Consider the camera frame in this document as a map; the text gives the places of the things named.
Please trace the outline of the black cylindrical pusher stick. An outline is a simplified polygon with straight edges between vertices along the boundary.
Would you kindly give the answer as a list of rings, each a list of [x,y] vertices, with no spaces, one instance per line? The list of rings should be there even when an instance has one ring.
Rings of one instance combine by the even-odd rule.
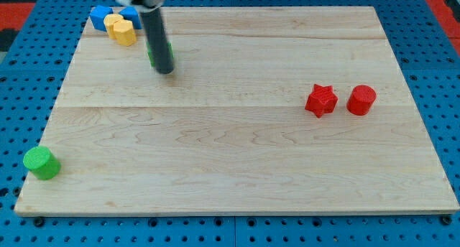
[[[160,74],[169,74],[174,70],[174,61],[167,46],[167,35],[161,14],[156,8],[140,14],[144,32],[155,59],[155,69]]]

